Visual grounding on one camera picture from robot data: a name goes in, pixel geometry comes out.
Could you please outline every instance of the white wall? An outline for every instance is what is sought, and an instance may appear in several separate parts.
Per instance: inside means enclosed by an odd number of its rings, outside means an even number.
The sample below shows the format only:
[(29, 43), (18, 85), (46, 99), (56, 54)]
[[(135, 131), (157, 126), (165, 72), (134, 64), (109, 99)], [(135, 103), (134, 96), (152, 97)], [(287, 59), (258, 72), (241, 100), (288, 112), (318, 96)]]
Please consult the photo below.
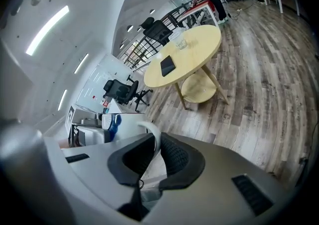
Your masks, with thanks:
[(175, 8), (176, 6), (171, 1), (168, 1), (150, 16), (154, 17), (155, 20), (160, 20), (163, 16)]
[(76, 104), (84, 106), (95, 112), (103, 112), (104, 106), (100, 104), (105, 91), (103, 89), (108, 80), (117, 79), (126, 83), (129, 75), (133, 77), (133, 71), (112, 55), (106, 55), (99, 65), (93, 70), (89, 79), (81, 90)]
[[(37, 6), (23, 0), (19, 12), (9, 15), (1, 39), (32, 81), (22, 121), (46, 132), (74, 103), (90, 74), (113, 43), (115, 25), (124, 0), (41, 0)], [(42, 40), (33, 56), (25, 53), (44, 24), (64, 6), (69, 13)], [(74, 74), (83, 57), (82, 68)], [(57, 111), (63, 91), (62, 107)]]

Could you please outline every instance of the office chair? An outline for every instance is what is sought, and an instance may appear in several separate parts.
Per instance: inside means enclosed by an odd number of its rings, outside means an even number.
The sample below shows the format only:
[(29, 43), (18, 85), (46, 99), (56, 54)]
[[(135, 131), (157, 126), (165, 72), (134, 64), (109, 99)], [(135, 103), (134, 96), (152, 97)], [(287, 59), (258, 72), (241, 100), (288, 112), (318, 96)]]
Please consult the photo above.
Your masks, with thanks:
[(165, 46), (169, 42), (168, 37), (173, 32), (162, 21), (156, 20), (152, 22), (152, 19), (154, 20), (153, 17), (149, 17), (141, 24), (141, 27), (145, 29), (143, 34)]
[(134, 97), (136, 97), (136, 107), (135, 111), (138, 111), (138, 106), (139, 103), (142, 102), (149, 106), (150, 104), (146, 103), (142, 98), (148, 93), (148, 92), (153, 92), (153, 90), (149, 89), (147, 91), (141, 91), (141, 92), (136, 92), (139, 86), (139, 81), (133, 81), (130, 78), (130, 75), (128, 77), (129, 81), (133, 82), (132, 86), (123, 84), (119, 82), (118, 80), (108, 80), (104, 86), (105, 90), (105, 95), (103, 95), (103, 98), (105, 97), (113, 97), (118, 103), (120, 104), (128, 104)]

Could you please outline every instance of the chair backrest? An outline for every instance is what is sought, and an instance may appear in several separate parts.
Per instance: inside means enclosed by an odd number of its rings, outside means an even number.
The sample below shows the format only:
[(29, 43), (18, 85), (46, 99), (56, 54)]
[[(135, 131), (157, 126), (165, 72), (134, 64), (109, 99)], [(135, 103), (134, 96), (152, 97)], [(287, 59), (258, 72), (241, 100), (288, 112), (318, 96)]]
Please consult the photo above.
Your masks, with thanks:
[(144, 35), (156, 40), (161, 45), (169, 42), (168, 37), (173, 33), (162, 21), (156, 20), (150, 28), (144, 30)]
[(141, 24), (141, 27), (143, 29), (148, 29), (152, 26), (152, 24), (154, 23), (154, 17), (148, 17), (142, 24)]
[(138, 89), (139, 82), (134, 81), (132, 86), (123, 84), (118, 80), (108, 80), (104, 86), (105, 95), (104, 97), (113, 97), (120, 102), (127, 103), (135, 96)]

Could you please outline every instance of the wooden floor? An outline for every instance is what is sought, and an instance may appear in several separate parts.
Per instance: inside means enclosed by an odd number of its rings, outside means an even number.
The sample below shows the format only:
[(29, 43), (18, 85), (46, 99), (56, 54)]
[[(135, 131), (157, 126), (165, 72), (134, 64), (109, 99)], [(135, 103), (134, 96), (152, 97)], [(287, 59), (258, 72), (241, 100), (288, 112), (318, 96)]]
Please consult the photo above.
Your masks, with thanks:
[(140, 110), (162, 132), (232, 149), (291, 188), (303, 168), (300, 158), (309, 156), (318, 120), (319, 62), (311, 29), (287, 8), (280, 14), (276, 5), (253, 4), (238, 20), (221, 25), (221, 33), (220, 49), (207, 66), (230, 105), (217, 92), (199, 105), (186, 102), (184, 110), (172, 85), (154, 89), (150, 107), (141, 104)]

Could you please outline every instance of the black mesh headrest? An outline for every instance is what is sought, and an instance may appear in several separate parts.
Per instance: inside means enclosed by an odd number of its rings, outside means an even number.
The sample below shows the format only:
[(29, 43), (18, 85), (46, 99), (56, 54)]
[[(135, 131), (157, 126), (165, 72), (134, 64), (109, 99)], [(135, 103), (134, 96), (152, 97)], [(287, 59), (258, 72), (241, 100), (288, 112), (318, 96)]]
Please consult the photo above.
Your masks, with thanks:
[(143, 29), (148, 29), (151, 27), (151, 25), (154, 23), (155, 19), (154, 17), (148, 17), (142, 24), (141, 27)]
[(113, 86), (113, 80), (108, 80), (108, 82), (106, 82), (106, 84), (104, 85), (104, 90), (105, 92), (109, 92), (111, 87)]

